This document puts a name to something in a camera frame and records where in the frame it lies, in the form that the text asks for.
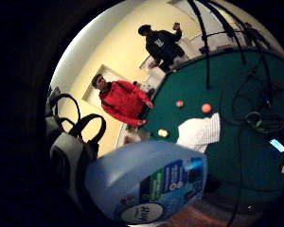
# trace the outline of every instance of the billiard ball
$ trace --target billiard ball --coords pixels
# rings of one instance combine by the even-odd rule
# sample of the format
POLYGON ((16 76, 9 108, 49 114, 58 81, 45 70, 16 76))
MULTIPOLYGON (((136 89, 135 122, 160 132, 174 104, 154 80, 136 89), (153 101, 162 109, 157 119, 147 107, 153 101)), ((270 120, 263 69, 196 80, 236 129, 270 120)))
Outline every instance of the billiard ball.
POLYGON ((183 100, 178 100, 176 102, 176 106, 179 107, 179 108, 183 107, 184 106, 184 101, 183 100))
POLYGON ((164 129, 160 129, 160 130, 158 130, 158 135, 160 135, 161 137, 168 137, 169 131, 164 130, 164 129))
POLYGON ((203 111, 203 113, 205 113, 205 114, 208 114, 209 112, 211 112, 211 105, 209 104, 209 103, 205 103, 205 104, 203 104, 203 106, 202 106, 202 111, 203 111))

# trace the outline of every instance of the red jacket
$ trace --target red jacket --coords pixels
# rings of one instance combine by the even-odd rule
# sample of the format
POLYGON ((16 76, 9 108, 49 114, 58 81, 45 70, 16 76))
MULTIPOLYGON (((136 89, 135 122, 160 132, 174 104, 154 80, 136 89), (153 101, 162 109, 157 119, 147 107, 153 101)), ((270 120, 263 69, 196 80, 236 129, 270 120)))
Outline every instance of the red jacket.
POLYGON ((111 89, 106 93, 100 93, 103 110, 129 125, 137 126, 146 102, 150 101, 145 92, 132 83, 118 80, 111 83, 111 89))

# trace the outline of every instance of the detergent bottle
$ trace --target detergent bottle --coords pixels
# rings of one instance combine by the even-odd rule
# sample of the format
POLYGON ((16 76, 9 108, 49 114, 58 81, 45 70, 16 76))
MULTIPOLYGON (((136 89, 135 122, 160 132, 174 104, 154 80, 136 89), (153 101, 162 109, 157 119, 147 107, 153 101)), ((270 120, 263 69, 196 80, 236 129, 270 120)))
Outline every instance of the detergent bottle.
POLYGON ((108 218, 127 224, 164 220, 204 191, 203 153, 165 141, 125 145, 88 165, 85 187, 108 218))

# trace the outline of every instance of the green felt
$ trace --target green felt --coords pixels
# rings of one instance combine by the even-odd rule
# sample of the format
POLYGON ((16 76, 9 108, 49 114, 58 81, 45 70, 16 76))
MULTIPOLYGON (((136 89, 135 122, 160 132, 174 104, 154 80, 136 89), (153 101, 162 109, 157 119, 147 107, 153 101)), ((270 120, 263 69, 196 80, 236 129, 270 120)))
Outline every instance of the green felt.
MULTIPOLYGON (((187 62, 167 77, 154 98, 155 107, 149 111, 149 123, 143 127, 143 131, 150 131, 151 139, 176 142, 179 136, 178 126, 187 119, 220 113, 223 118, 220 142, 209 145, 205 152, 209 173, 225 182, 219 189, 220 192, 237 196, 242 169, 242 183, 245 187, 241 192, 242 199, 272 201, 284 189, 284 174, 280 174, 284 153, 278 152, 266 142, 266 134, 259 133, 248 125, 240 126, 241 121, 237 120, 257 107, 259 92, 263 88, 260 81, 266 80, 264 66, 260 65, 255 74, 257 78, 249 79, 240 91, 234 104, 235 119, 232 110, 234 97, 257 64, 259 54, 253 49, 245 49, 247 63, 243 64, 238 51, 217 53, 210 57, 209 90, 205 86, 204 57, 187 62), (176 107, 176 101, 180 99, 185 103, 181 109, 176 107), (212 105, 213 112, 210 114, 201 110, 206 102, 212 105), (160 137, 157 134, 160 129, 167 129, 169 137, 160 137)), ((284 89, 284 61, 269 53, 265 54, 265 59, 272 82, 284 89)), ((284 117, 284 92, 275 95, 272 112, 284 117)))

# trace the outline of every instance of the light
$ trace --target light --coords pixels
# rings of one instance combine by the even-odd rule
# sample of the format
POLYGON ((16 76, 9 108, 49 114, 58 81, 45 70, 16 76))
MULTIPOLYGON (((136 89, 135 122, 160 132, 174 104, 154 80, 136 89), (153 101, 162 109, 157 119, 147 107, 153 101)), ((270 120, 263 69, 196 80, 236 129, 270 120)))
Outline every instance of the light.
POLYGON ((281 145, 281 143, 278 142, 276 139, 270 140, 269 143, 270 143, 271 145, 273 145, 275 148, 277 148, 278 151, 284 152, 284 146, 281 145))

